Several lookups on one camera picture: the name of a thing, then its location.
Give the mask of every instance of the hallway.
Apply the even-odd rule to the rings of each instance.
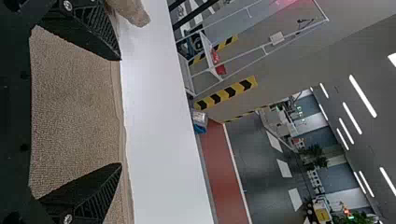
[[[291,201],[289,193],[297,189],[303,202],[304,198],[309,197],[310,189],[304,182],[308,177],[297,165],[295,154],[282,143],[277,150],[271,146],[271,142],[276,145],[275,138],[270,140],[256,114],[226,126],[252,222],[304,223],[304,207],[301,204],[294,205],[297,208],[295,211],[293,203],[296,202]],[[277,160],[289,165],[292,177],[282,177],[287,172],[283,167],[280,168]]]

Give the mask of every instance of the red floor stripe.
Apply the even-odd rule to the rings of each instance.
[[[209,120],[207,134],[201,134],[201,144],[219,224],[248,224],[222,125]]]

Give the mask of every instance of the beige carpet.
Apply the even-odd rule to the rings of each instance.
[[[30,186],[39,198],[111,162],[123,162],[105,223],[133,223],[127,178],[120,64],[40,27],[30,38],[33,151]]]

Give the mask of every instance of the ceiling light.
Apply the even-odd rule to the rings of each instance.
[[[349,150],[349,146],[347,145],[346,139],[344,138],[344,136],[341,134],[340,130],[337,129],[338,135],[340,136],[341,140],[343,141],[344,147],[346,148],[346,150]]]
[[[366,185],[366,188],[369,190],[370,195],[374,198],[375,196],[374,196],[374,194],[373,194],[373,191],[372,191],[371,188],[370,188],[369,183],[368,183],[367,180],[366,180],[366,177],[364,177],[364,174],[363,174],[361,171],[359,171],[359,174],[361,175],[361,179],[363,180],[364,184]]]
[[[343,126],[344,132],[346,132],[347,138],[349,138],[350,144],[355,145],[355,141],[353,141],[353,138],[350,135],[349,131],[347,130],[347,126],[345,125],[344,121],[341,118],[339,118],[339,120],[340,120],[341,126]]]
[[[370,114],[373,116],[373,118],[376,118],[377,114],[376,114],[373,106],[371,105],[370,101],[367,99],[366,95],[361,90],[361,87],[359,86],[358,82],[355,80],[355,78],[352,75],[349,76],[349,81],[352,83],[352,86],[358,92],[359,97],[363,100],[363,102],[366,105],[367,109],[369,110]]]
[[[323,83],[320,82],[319,85],[322,88],[323,93],[326,96],[326,98],[329,99],[329,94],[327,93],[326,89],[324,89]]]
[[[392,181],[390,180],[387,172],[385,171],[385,169],[383,167],[380,167],[379,170],[381,171],[381,173],[384,176],[385,180],[387,180],[388,185],[390,186],[390,189],[393,191],[393,194],[396,196],[396,188],[393,185]]]
[[[356,122],[355,117],[353,117],[352,113],[349,110],[349,107],[347,107],[347,104],[343,102],[343,107],[349,116],[350,120],[352,120],[353,125],[355,125],[356,130],[358,131],[359,134],[362,134],[363,132],[361,131],[361,127],[359,126],[358,122]]]
[[[363,191],[364,194],[366,194],[366,189],[364,188],[363,184],[361,183],[361,180],[359,179],[358,174],[356,172],[353,172],[353,175],[355,176],[356,180],[358,180],[359,185],[361,186],[361,190]]]
[[[320,110],[322,111],[322,114],[323,114],[324,118],[325,118],[327,121],[329,121],[329,119],[327,118],[326,113],[325,113],[324,110],[323,110],[323,107],[322,107],[321,105],[319,105],[319,107],[320,107]]]
[[[396,67],[396,53],[390,54],[388,56],[388,58],[390,59],[390,61],[393,63],[393,65],[395,65]]]

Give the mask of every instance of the hazard stripe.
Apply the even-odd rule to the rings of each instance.
[[[242,115],[236,116],[236,117],[233,118],[233,119],[225,120],[224,123],[230,123],[230,122],[232,122],[232,121],[234,121],[234,120],[241,119],[241,118],[243,118],[243,117],[245,117],[245,116],[247,116],[247,115],[253,114],[254,112],[256,112],[256,110],[263,109],[263,108],[265,108],[265,107],[267,107],[267,106],[268,106],[268,105],[259,106],[259,107],[257,107],[255,110],[250,110],[250,111],[248,111],[248,112],[246,112],[246,113],[243,113]]]
[[[224,90],[207,96],[206,98],[194,103],[194,108],[197,110],[205,110],[221,102],[230,100],[231,98],[242,94],[248,90],[258,87],[258,83],[254,76],[248,77],[240,82],[236,82]]]
[[[221,51],[222,49],[224,49],[225,47],[230,46],[231,44],[233,44],[235,41],[238,40],[238,35],[233,35],[229,38],[227,38],[225,41],[217,44],[215,47],[213,47],[213,49],[217,52]],[[193,64],[196,64],[198,62],[200,62],[201,60],[203,60],[205,58],[205,54],[202,53],[200,55],[195,56],[195,58],[191,61],[189,61],[189,66],[192,66]]]

